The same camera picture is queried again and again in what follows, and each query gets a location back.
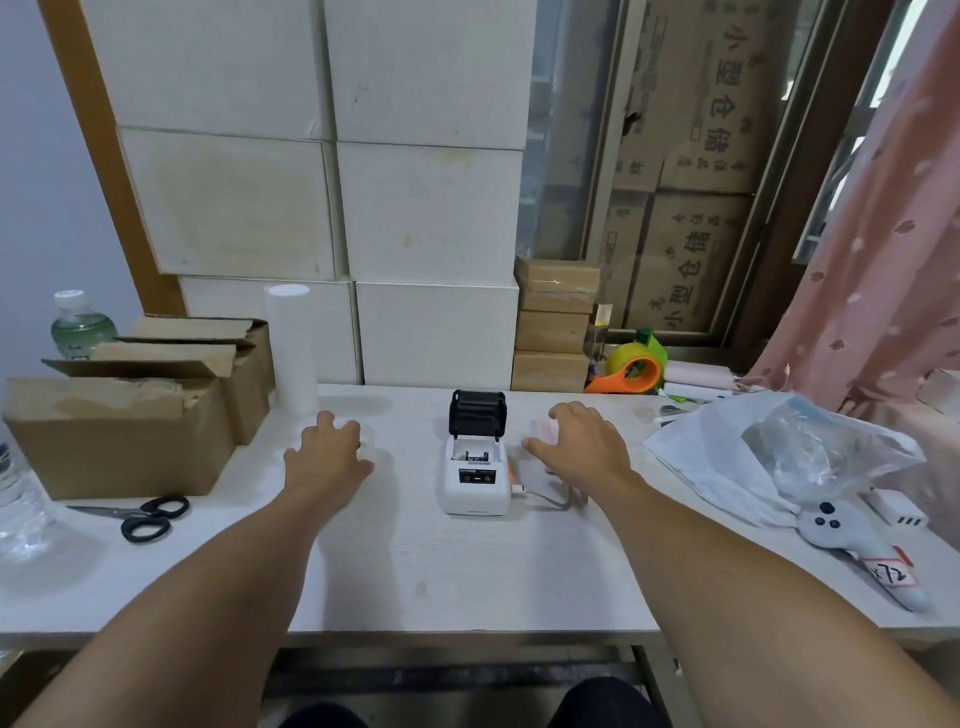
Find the person's right hand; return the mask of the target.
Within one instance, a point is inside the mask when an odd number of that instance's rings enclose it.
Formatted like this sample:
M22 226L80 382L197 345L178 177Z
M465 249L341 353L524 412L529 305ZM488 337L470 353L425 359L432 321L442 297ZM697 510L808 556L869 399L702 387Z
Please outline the person's right hand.
M632 469L627 445L598 410L579 401L561 402L549 417L558 421L558 468L548 468L564 483L600 506L624 500L646 486Z

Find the person's right forearm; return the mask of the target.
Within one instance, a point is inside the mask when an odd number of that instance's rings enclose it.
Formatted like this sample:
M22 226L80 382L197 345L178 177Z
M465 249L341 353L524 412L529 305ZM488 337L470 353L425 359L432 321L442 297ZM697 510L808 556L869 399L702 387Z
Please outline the person's right forearm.
M960 728L892 637L807 571L651 488L582 485L626 552L710 728Z

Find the person's left forearm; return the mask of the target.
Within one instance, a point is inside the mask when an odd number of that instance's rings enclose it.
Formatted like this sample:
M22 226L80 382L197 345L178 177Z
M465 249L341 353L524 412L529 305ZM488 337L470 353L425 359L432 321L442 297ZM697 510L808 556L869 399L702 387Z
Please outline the person's left forearm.
M285 487L103 626L13 728L256 728L323 526L358 487Z

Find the plain brown carton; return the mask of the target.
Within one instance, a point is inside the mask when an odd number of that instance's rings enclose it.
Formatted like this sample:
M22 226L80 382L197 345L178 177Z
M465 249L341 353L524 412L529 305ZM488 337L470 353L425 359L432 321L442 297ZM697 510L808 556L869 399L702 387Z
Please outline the plain brown carton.
M589 313L520 310L514 348L517 351L581 355Z
M583 353L517 349L513 353L510 390L581 394L590 367Z

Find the green orange tape dispenser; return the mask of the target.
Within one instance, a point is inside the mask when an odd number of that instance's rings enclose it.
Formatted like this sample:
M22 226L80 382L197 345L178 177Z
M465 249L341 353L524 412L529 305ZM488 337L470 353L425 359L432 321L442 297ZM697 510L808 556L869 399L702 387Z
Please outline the green orange tape dispenser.
M583 389L591 395L655 395L666 383L668 355L651 329L615 346L591 369Z

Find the tall white paper roll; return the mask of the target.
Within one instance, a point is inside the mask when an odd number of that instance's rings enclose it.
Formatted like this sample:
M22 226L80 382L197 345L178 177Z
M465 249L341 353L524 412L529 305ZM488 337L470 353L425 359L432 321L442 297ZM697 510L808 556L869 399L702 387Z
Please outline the tall white paper roll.
M319 411L311 291L303 284L265 286L265 304L278 406L291 416Z

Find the small open cardboard box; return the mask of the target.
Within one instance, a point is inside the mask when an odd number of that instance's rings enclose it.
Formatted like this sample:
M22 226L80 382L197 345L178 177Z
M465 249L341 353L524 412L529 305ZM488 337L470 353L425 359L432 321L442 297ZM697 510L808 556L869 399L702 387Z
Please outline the small open cardboard box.
M270 411L275 375L267 321L145 316L132 334L92 347L93 361L200 362L220 382L235 443L251 443Z

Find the white plastic bag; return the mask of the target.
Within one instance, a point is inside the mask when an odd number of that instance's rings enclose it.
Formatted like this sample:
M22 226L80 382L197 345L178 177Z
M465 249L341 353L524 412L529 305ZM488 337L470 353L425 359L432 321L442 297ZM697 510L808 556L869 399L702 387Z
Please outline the white plastic bag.
M759 528L926 463L911 436L793 392L737 394L666 424L644 447L703 500Z

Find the narrow printed cardboard box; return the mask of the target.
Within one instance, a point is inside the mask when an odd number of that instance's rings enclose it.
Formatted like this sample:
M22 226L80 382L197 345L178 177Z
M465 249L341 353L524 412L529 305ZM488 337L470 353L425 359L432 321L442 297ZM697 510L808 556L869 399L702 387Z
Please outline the narrow printed cardboard box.
M598 298L611 307L609 327L613 330L628 328L664 163L663 158L655 161L647 180L615 182L609 194L598 258Z

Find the medium printed cardboard box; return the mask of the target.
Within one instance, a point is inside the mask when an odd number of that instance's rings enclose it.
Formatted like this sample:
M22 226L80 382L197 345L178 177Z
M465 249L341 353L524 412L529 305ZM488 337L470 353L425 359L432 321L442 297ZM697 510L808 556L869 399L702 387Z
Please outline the medium printed cardboard box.
M753 202L752 195L655 194L625 326L709 333Z

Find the person's right leg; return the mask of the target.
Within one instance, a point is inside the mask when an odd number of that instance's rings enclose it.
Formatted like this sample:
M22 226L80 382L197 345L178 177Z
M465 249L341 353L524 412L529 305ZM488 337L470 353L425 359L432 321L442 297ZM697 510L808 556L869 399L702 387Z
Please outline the person's right leg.
M572 686L546 728L669 728L635 686L615 677L589 678Z

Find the green bottle white cap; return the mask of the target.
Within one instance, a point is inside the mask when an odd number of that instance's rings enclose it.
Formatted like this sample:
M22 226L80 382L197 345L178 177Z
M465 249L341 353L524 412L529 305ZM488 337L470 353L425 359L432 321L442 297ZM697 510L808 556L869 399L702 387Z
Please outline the green bottle white cap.
M94 348L114 342L118 331L114 321L95 311L82 290L54 293L57 318L51 324L54 346L65 360L87 360Z

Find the clear plastic water bottle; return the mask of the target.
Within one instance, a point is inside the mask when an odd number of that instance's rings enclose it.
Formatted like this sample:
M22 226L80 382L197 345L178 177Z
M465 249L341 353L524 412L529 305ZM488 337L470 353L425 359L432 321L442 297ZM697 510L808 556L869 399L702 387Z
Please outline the clear plastic water bottle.
M40 481L0 422L0 561L23 563L39 557L49 550L54 528Z

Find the pink patterned curtain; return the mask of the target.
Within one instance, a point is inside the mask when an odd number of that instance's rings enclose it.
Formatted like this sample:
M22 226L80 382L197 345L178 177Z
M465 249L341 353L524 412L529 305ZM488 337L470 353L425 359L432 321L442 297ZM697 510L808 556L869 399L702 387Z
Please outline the pink patterned curtain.
M960 371L960 0L927 0L841 199L746 376L827 410Z

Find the window frame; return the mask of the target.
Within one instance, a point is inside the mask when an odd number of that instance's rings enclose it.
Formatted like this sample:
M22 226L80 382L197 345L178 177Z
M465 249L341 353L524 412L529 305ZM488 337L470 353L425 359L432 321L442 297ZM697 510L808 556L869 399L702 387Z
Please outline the window frame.
M800 0L769 158L708 333L655 331L669 348L711 355L750 350L768 338L764 319L781 313L799 283L796 249L823 195L852 118L864 116L864 86L878 76L876 57L890 24L910 0ZM605 96L585 228L583 261L599 267L604 220L614 187L618 150L636 62L646 0L618 0L605 77ZM639 328L606 328L624 343Z

